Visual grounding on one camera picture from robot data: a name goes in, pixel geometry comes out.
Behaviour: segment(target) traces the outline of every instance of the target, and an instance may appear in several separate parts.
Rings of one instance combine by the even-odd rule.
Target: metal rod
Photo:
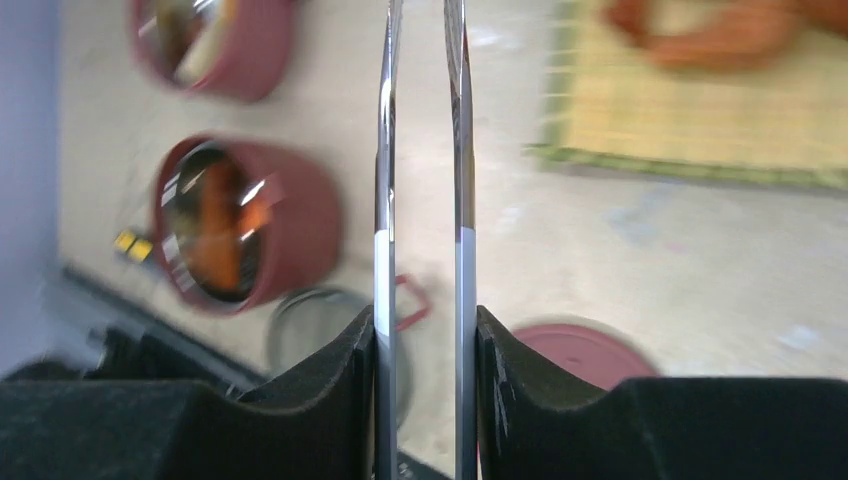
[[[453,116],[456,225],[456,478],[477,479],[475,341],[477,233],[474,218],[474,128],[465,1],[445,0],[445,44]]]
[[[374,212],[374,325],[377,333],[376,480],[395,480],[397,462],[397,372],[395,309],[395,87],[403,0],[389,0],[380,106]]]

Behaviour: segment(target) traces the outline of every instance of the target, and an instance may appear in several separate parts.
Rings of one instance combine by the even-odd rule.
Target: concrete floor
[[[208,129],[311,153],[341,182],[346,258],[329,280],[370,291],[373,160],[385,0],[300,5],[296,60],[264,103],[171,95],[132,62],[124,3],[63,2],[63,259],[232,355],[267,368],[274,305],[232,319],[180,305],[164,282],[116,260],[146,226],[158,162]],[[841,195],[540,171],[552,0],[470,1],[479,300],[508,326],[579,315],[673,375],[848,375],[848,206]],[[408,331],[416,397],[402,447],[453,470],[452,144],[438,0],[407,0],[398,86],[398,270],[436,309]],[[630,214],[629,223],[611,222]]]

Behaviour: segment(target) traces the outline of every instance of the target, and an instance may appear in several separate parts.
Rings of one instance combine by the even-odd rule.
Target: shiny metal surface
[[[239,284],[235,291],[221,291],[199,278],[198,270],[190,258],[194,247],[210,239],[203,238],[200,227],[200,190],[204,188],[204,175],[209,170],[210,158],[225,158],[222,146],[206,142],[185,155],[174,169],[174,174],[160,192],[160,202],[165,212],[165,235],[162,250],[168,268],[174,274],[176,287],[190,293],[193,298],[216,310],[232,311],[241,307],[250,295],[259,264],[259,242],[263,228],[238,231],[230,238],[215,238],[213,241],[232,241],[238,244]],[[246,212],[250,208],[264,182],[244,185],[233,198],[221,198],[221,202],[232,203],[234,209]]]
[[[456,471],[477,478],[477,415],[474,361],[477,334],[477,235],[474,216],[474,142],[471,71],[465,1],[445,0],[445,44],[453,116],[456,228]]]
[[[395,87],[403,0],[389,0],[377,113],[374,212],[374,324],[377,333],[377,427],[374,473],[397,478],[397,312],[395,305]]]
[[[188,29],[192,19],[200,17],[206,24],[221,13],[224,0],[141,0],[138,37],[153,63],[164,74],[171,75],[179,63],[169,58],[169,48]]]

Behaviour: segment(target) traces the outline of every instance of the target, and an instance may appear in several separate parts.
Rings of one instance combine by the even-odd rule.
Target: black foam
[[[641,378],[609,393],[559,369],[478,309],[483,477],[848,478],[848,384]]]
[[[353,479],[371,469],[370,307],[238,402],[191,380],[0,383],[0,479]]]

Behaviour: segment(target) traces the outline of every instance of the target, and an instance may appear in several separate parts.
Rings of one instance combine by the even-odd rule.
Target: lid
[[[288,296],[271,320],[266,359],[280,375],[335,340],[370,302],[335,288],[311,288]],[[403,424],[412,401],[412,367],[397,337],[397,423]]]
[[[261,232],[270,211],[239,165],[213,142],[177,164],[162,192],[163,248],[180,288],[199,288],[224,302],[243,302],[259,268]]]
[[[620,340],[588,327],[536,325],[513,332],[515,338],[572,375],[611,390],[629,377],[654,377],[656,369]]]

